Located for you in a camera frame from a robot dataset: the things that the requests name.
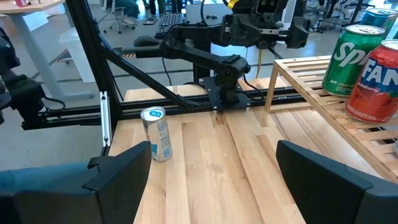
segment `white desk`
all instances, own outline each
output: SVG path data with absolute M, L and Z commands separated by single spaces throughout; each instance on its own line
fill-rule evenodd
M 10 16 L 12 19 L 18 34 L 24 41 L 26 51 L 30 55 L 33 63 L 36 66 L 37 71 L 41 75 L 43 82 L 50 94 L 54 98 L 59 98 L 67 100 L 70 98 L 77 97 L 94 97 L 93 93 L 90 91 L 76 92 L 76 93 L 64 93 L 50 68 L 50 65 L 45 58 L 43 51 L 40 49 L 38 43 L 34 39 L 33 35 L 23 18 L 24 15 L 30 14 L 32 12 L 43 11 L 51 7 L 63 4 L 65 6 L 65 11 L 68 16 L 69 24 L 74 27 L 73 21 L 70 17 L 69 10 L 65 4 L 65 0 L 41 0 L 41 4 L 38 1 L 32 1 L 32 5 L 26 7 L 18 7 L 13 5 L 11 1 L 0 1 L 0 14 L 5 14 Z

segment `black bracket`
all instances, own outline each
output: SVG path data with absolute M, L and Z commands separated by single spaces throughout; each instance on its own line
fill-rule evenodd
M 214 77 L 203 78 L 203 84 L 206 87 L 210 105 L 213 108 L 213 110 L 215 110 L 215 111 L 240 109 L 240 108 L 247 108 L 247 107 L 251 106 L 249 98 L 245 94 L 242 94 L 242 93 L 236 94 L 238 101 L 235 103 L 221 103 L 220 102 L 220 87 L 216 85 Z M 239 85 L 239 83 L 238 83 L 237 89 L 242 90 L 242 87 Z

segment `red can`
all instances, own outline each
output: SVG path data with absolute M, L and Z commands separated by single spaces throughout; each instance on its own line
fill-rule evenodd
M 398 40 L 383 40 L 356 81 L 346 111 L 369 123 L 385 123 L 398 109 Z

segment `wooden tabletop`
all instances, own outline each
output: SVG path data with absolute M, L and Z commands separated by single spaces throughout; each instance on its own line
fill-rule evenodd
M 254 83 L 267 88 L 269 79 Z M 285 80 L 278 78 L 277 86 L 286 86 Z M 191 85 L 170 89 L 204 93 Z M 128 91 L 125 100 L 154 98 L 160 95 L 143 89 Z M 260 106 L 168 116 L 167 122 L 173 155 L 152 161 L 134 223 L 304 223 L 275 159 L 280 139 L 380 177 L 314 110 L 267 113 Z M 120 121 L 109 155 L 143 140 L 141 120 Z
M 37 12 L 49 9 L 56 5 L 62 4 L 65 0 L 38 0 L 31 1 L 30 6 L 18 7 L 11 1 L 0 1 L 0 14 L 14 14 L 14 13 L 26 13 L 26 12 Z

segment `soda can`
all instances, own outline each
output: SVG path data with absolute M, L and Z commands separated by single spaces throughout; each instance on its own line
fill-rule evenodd
M 346 111 L 369 123 L 385 123 L 398 109 L 398 40 L 383 40 L 363 68 Z
M 151 143 L 152 158 L 163 162 L 172 156 L 166 111 L 160 106 L 153 106 L 141 111 L 145 134 Z
M 383 34 L 384 30 L 378 27 L 348 26 L 337 40 L 322 87 L 332 95 L 349 96 L 370 52 L 383 40 Z
M 386 32 L 384 38 L 392 29 L 398 16 L 398 11 L 393 9 L 367 9 L 362 18 L 361 25 L 375 26 L 383 28 Z

